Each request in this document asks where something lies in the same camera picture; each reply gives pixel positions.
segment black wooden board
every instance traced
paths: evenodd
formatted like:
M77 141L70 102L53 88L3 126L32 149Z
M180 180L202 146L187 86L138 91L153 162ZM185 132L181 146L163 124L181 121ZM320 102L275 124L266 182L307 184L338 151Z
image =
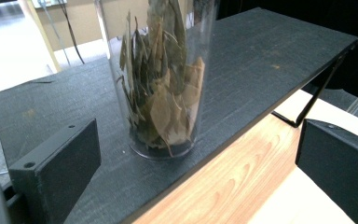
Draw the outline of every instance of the black wooden board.
M66 222L131 219L357 41L260 8L216 21L211 38L200 135L185 157L150 161L131 151L124 142L108 61L99 60L0 92L0 138L7 164L62 125L96 118L102 166Z

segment dried bay leaf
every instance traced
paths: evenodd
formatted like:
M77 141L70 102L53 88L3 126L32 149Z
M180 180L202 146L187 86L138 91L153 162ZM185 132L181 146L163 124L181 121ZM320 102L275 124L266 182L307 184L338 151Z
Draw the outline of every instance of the dried bay leaf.
M182 49L179 47L178 42L169 33L165 34L164 46L167 53L168 67L171 69L171 86L170 90L174 94L179 94L183 91L185 84L185 62L186 59L181 52Z
M145 119L139 120L137 126L137 136L141 142L145 142L150 147L156 147L154 142L159 138L159 133L157 132L152 118L150 117L150 110L154 103L155 97L147 98L146 104L142 105L139 109L140 113Z
M182 13L178 0L169 0L170 5L175 13L174 35L179 43L179 47L186 47L186 30L182 20Z
M132 43L131 43L131 14L130 12L127 15L127 26L126 26L126 66L127 66L127 80L129 82L130 91L133 88L132 80Z
M138 79L141 79L141 67L143 58L146 55L146 49L143 39L141 38L141 34L139 34L139 31L135 30L135 55L134 55L134 64L133 64L133 70L135 74L137 75Z
M164 30L164 32L169 33L171 35L175 35L175 11L173 10L173 7L171 4L167 4L167 6L165 7L165 11L164 11L164 21L163 21L163 25L162 28Z
M155 99L150 110L150 117L153 120L153 124L156 127L158 134L164 138L167 126L171 119L170 103L167 99L171 96L169 95L167 88L162 85L158 85L154 96Z
M158 76L161 76L161 61L163 51L162 22L168 0L149 0L147 10L147 26L149 28L149 42L153 43L151 55L154 59L154 68Z
M204 70L205 63L202 61L201 57L199 57L193 64L186 66L186 84L182 92L186 107L190 107L200 101Z
M123 35L122 41L121 41L121 50L120 50L120 69L121 71L124 71L124 68L126 66L126 38Z
M162 50L162 61L161 61L161 73L167 74L168 71L168 56L167 56L167 50L165 49L165 45L163 45Z
M189 134L186 108L183 103L178 102L178 100L181 100L181 97L172 96L172 98L172 120L169 125L169 130L167 130L167 143L174 146L183 144L188 140Z

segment clear glass cylinder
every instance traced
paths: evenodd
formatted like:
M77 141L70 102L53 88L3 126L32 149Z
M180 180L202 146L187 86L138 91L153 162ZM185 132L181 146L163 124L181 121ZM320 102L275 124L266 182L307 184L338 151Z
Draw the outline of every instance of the clear glass cylinder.
M185 155L200 129L214 0L95 0L129 145Z

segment black metal leg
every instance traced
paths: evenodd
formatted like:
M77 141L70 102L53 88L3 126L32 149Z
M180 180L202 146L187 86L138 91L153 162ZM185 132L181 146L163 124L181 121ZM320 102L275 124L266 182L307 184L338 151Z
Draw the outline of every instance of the black metal leg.
M339 66L344 61L346 55L347 55L347 52L344 53L343 55L341 55L337 59L336 64L333 67L333 70L331 71L331 73L325 79L324 84L321 87L319 87L318 90L312 95L312 98L310 98L310 101L305 105L304 109L298 115L296 121L292 121L292 120L288 119L287 117L285 117L285 116L283 116L280 113L275 112L275 111L272 112L272 115L274 115L278 119L283 120L285 123L289 124L290 126L292 126L294 128L298 128L298 126L300 126L301 122L304 120L304 118L310 112L310 109L315 104L316 100L319 98L319 96L321 95L321 93L324 90L324 88L327 86L327 84L330 81L330 79L333 77L333 75L336 73L336 71L339 68Z

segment floor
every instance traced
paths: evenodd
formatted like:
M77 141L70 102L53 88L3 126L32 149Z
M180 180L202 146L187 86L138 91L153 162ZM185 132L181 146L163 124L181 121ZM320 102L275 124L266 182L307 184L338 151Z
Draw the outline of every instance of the floor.
M48 54L42 48L36 27L26 20L17 2L0 4L0 91L22 82L52 74L48 67ZM102 41L79 46L86 63L104 57ZM71 66L81 65L74 48L66 49ZM63 51L55 52L62 69L70 67ZM348 109L356 97L345 91L325 90L321 96L328 103ZM0 184L9 181L7 168L0 145Z

